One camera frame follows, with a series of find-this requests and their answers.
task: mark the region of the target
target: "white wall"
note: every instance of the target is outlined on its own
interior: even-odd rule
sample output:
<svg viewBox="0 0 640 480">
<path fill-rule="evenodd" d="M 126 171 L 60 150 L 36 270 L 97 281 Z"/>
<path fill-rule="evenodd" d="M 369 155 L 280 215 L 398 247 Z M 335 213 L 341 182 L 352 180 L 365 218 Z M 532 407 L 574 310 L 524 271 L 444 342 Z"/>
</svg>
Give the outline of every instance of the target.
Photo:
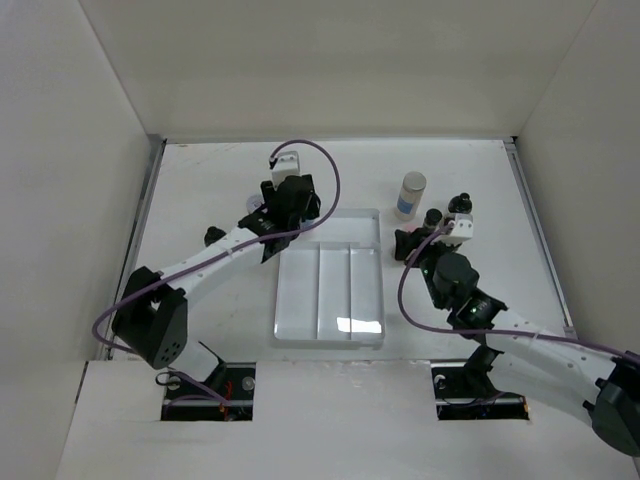
<svg viewBox="0 0 640 480">
<path fill-rule="evenodd" d="M 53 478 L 148 142 L 77 0 L 0 0 L 0 468 Z"/>
<path fill-rule="evenodd" d="M 640 351 L 640 2 L 599 0 L 518 147 L 584 338 Z"/>
<path fill-rule="evenodd" d="M 148 132 L 507 135 L 595 0 L 81 0 Z"/>
</svg>

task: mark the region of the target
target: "divided plastic tray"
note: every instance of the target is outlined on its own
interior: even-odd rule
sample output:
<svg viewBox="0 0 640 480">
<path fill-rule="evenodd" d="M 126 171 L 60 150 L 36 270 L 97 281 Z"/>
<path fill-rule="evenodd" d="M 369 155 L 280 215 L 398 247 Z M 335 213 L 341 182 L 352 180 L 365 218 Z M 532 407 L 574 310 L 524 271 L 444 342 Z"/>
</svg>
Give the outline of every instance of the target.
<svg viewBox="0 0 640 480">
<path fill-rule="evenodd" d="M 338 209 L 280 255 L 274 334 L 318 348 L 380 346 L 380 212 Z"/>
</svg>

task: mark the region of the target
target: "rectangular opening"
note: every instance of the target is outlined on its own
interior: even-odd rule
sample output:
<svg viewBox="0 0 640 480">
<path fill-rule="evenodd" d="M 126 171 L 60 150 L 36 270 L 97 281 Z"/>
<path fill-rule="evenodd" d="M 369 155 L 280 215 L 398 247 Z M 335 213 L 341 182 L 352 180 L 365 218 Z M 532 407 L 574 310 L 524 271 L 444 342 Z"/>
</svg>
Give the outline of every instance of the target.
<svg viewBox="0 0 640 480">
<path fill-rule="evenodd" d="M 161 421 L 171 422 L 246 422 L 253 420 L 253 396 L 256 387 L 256 364 L 227 364 L 216 385 L 209 386 L 229 401 L 221 406 L 204 398 L 202 390 L 169 377 L 162 402 Z"/>
<path fill-rule="evenodd" d="M 529 420 L 527 399 L 488 390 L 470 381 L 464 361 L 432 363 L 431 379 L 439 420 Z"/>
</svg>

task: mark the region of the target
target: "robotic arm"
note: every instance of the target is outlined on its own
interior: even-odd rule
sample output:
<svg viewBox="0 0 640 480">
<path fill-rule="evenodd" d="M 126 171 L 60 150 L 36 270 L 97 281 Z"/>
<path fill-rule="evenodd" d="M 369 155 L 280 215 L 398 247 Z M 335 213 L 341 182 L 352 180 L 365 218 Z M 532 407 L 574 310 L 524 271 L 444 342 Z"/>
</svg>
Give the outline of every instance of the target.
<svg viewBox="0 0 640 480">
<path fill-rule="evenodd" d="M 536 398 L 591 427 L 608 445 L 640 455 L 640 368 L 583 346 L 539 340 L 553 335 L 477 288 L 466 257 L 427 247 L 419 267 L 436 308 L 449 310 L 454 331 L 480 343 L 465 364 L 471 382 Z M 534 335 L 486 335 L 486 330 Z"/>
<path fill-rule="evenodd" d="M 272 166 L 272 181 L 260 185 L 264 205 L 241 219 L 231 232 L 179 264 L 156 272 L 141 267 L 129 277 L 124 297 L 221 257 L 205 268 L 194 268 L 196 274 L 170 281 L 118 310 L 113 333 L 152 368 L 171 367 L 207 386 L 215 386 L 224 372 L 224 362 L 214 352 L 188 338 L 189 309 L 238 271 L 266 262 L 297 238 L 278 234 L 297 231 L 302 222 L 319 216 L 320 199 L 313 179 L 300 175 L 297 155 L 282 153 L 279 160 Z"/>
</svg>

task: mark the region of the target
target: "small bottle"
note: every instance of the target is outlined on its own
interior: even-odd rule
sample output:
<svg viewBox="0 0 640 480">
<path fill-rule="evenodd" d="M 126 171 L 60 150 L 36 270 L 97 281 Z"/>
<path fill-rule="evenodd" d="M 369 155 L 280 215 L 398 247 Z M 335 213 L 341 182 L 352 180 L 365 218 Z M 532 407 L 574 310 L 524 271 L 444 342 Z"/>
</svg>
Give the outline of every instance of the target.
<svg viewBox="0 0 640 480">
<path fill-rule="evenodd" d="M 396 217 L 408 222 L 416 215 L 422 193 L 427 186 L 427 179 L 420 172 L 409 172 L 404 176 L 398 203 L 394 210 Z"/>
</svg>

